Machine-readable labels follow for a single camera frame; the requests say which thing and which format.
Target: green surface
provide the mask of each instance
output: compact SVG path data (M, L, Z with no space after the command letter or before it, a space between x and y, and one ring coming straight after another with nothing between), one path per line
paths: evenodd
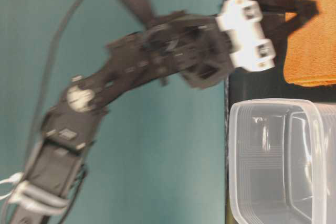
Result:
M0 0L0 178L22 167L48 43L72 1ZM152 2L159 14L214 14L222 0ZM118 0L86 0L61 41L48 106L72 76L102 65L105 44L139 29ZM223 223L223 106L223 84L199 91L178 75L123 95L101 125L67 223Z

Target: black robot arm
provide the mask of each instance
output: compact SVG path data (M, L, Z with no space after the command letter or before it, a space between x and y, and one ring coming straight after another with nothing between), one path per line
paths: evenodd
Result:
M41 140L7 200L17 204L10 224L46 224L50 216L66 217L76 198L68 199L70 191L87 173L85 160L99 124L108 113L107 105L123 93L156 79L166 85L168 76L175 73L180 73L191 87L204 89L218 84L237 67L232 54L242 43L237 38L243 36L234 27L225 30L225 17L232 18L231 14L226 15L228 9L223 10L221 20L186 12L155 17L148 0L122 1L146 30L107 45L111 57L104 66L89 77L74 77L47 113L40 128ZM282 40L318 14L314 1L253 1L259 3L261 10L298 13L274 31ZM241 10L246 22L258 13L250 6L233 6L232 10L238 10L238 15ZM268 57L267 48L256 48L261 48L256 55L262 62Z

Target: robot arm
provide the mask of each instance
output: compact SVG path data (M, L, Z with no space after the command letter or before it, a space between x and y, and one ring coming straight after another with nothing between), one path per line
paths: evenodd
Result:
M109 44L111 57L104 66L87 78L74 77L47 113L41 141L8 199L17 204L10 224L45 224L50 216L68 214L74 203L69 193L86 176L85 160L107 105L123 93L156 79L167 84L175 73L204 89L236 67L271 68L275 51L260 26L260 7L298 12L278 28L283 39L318 13L315 2L307 0L228 0L217 17L185 12L155 17L147 0L122 1L147 30Z

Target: orange cloth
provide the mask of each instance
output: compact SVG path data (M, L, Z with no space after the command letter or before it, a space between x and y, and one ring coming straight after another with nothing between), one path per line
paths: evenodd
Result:
M320 15L289 37L283 70L288 83L305 87L336 84L336 0L316 1Z

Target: plastic container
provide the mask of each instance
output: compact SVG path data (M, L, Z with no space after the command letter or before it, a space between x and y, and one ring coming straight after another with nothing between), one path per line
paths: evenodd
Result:
M239 224L336 223L336 106L264 99L233 105L229 189Z

